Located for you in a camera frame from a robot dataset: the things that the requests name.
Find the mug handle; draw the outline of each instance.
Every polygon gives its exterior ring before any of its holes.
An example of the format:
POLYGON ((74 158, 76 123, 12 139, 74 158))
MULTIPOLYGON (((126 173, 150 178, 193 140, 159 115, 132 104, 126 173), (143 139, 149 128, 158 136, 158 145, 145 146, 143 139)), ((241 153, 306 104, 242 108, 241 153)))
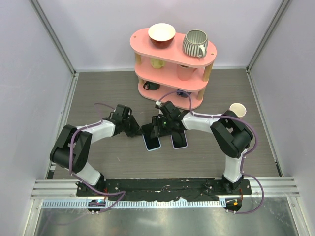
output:
POLYGON ((207 50, 206 50, 205 46, 203 46, 203 45, 199 45, 199 48, 201 49, 202 54, 198 55, 198 57, 204 58, 207 55, 207 50))
POLYGON ((150 90, 150 85, 149 85, 149 83, 148 82, 145 82, 144 84, 143 84, 143 88, 145 89, 145 90, 150 90))

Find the black mug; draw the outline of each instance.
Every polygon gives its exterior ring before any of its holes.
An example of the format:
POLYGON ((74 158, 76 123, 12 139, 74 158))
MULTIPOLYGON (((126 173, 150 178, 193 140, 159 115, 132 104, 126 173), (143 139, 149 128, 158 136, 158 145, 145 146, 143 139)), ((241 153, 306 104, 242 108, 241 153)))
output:
POLYGON ((143 85, 143 88, 145 90, 158 90, 159 84, 153 83, 153 82, 145 82, 143 85))
POLYGON ((183 93, 183 91, 181 91, 181 90, 177 90, 177 95, 178 96, 181 96, 181 97, 188 97, 185 93, 183 93))

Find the white wall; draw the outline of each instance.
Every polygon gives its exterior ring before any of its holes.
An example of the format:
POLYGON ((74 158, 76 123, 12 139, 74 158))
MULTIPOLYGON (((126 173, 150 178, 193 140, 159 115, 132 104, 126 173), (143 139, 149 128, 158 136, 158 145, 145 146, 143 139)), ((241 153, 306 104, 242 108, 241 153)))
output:
POLYGON ((315 223, 315 1, 293 0, 252 75, 281 168, 315 223))
POLYGON ((134 67, 130 36, 155 23, 200 29, 215 66, 247 66, 281 0, 39 0, 76 69, 134 67))
POLYGON ((71 74, 27 0, 0 3, 0 231, 25 224, 44 178, 71 74))

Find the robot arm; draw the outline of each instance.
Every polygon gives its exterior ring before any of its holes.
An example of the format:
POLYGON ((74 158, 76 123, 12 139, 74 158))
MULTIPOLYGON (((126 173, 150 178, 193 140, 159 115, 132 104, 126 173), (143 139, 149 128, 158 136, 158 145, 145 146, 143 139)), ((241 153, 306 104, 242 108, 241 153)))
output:
MULTIPOLYGON (((70 142, 73 134, 84 126, 63 127, 50 153, 50 160, 68 170, 70 142)), ((142 130, 132 115, 131 108, 118 105, 108 118, 86 125, 75 137, 73 149, 72 171, 82 180, 99 191, 103 191, 104 176, 88 163, 90 145, 103 138, 125 132, 127 136, 142 135, 142 130)))
POLYGON ((162 115, 153 117, 155 135, 166 134, 169 130, 200 130, 212 133, 221 150, 225 153, 225 170, 222 175, 227 192, 237 189, 244 176, 241 173, 243 154, 247 151, 253 138, 250 130, 241 122, 223 118, 224 116, 238 118, 234 112, 207 115, 188 111, 180 112, 170 101, 157 106, 162 115))

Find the yellow cup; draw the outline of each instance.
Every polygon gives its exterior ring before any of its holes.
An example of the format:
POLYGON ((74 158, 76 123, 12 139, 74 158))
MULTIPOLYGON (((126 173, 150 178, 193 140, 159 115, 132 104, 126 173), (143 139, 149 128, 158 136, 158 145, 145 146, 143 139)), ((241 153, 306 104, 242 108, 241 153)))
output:
POLYGON ((159 59, 155 59, 155 58, 150 58, 150 63, 151 63, 151 66, 154 69, 161 69, 166 64, 165 61, 159 60, 159 59))

